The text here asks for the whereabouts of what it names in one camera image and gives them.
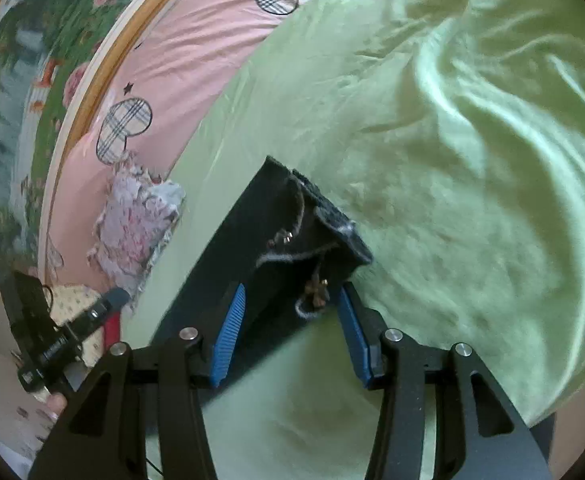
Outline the person's left hand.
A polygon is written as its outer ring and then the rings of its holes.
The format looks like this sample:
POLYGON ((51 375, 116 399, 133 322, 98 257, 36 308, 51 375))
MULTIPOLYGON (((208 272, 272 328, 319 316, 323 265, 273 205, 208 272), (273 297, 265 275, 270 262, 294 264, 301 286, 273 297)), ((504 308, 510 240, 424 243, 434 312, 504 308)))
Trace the person's left hand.
POLYGON ((62 393, 51 393, 45 402, 46 412, 50 415, 53 422, 57 422, 58 418, 65 411, 68 405, 67 398, 62 393))

